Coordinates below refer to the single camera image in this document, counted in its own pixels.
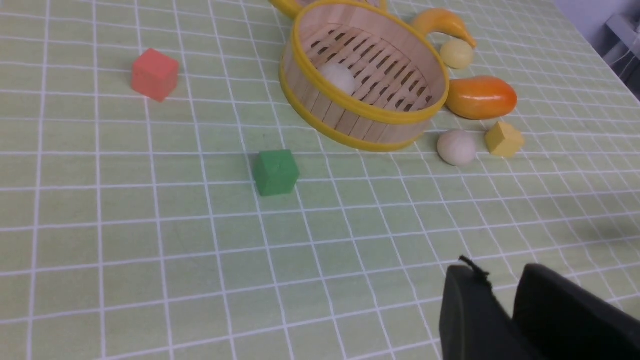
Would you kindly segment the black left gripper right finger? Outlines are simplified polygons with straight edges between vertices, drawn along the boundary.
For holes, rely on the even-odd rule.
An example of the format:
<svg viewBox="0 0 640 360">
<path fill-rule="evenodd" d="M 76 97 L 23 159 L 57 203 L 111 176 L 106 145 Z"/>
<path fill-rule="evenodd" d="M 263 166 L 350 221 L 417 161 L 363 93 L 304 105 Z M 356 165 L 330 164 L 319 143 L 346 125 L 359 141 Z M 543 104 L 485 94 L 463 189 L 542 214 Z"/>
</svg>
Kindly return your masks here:
<svg viewBox="0 0 640 360">
<path fill-rule="evenodd" d="M 542 264 L 525 265 L 513 321 L 548 360 L 637 360 L 640 323 Z"/>
</svg>

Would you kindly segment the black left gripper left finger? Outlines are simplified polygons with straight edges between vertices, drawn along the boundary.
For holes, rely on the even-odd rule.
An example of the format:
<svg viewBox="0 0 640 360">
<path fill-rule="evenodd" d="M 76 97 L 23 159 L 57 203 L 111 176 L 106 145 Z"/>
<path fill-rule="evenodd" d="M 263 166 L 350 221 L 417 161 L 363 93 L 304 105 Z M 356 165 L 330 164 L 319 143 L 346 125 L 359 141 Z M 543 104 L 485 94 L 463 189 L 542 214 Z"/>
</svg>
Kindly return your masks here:
<svg viewBox="0 0 640 360">
<path fill-rule="evenodd" d="M 439 338 L 444 360 L 539 360 L 500 304 L 489 272 L 466 256 L 446 269 Z"/>
</svg>

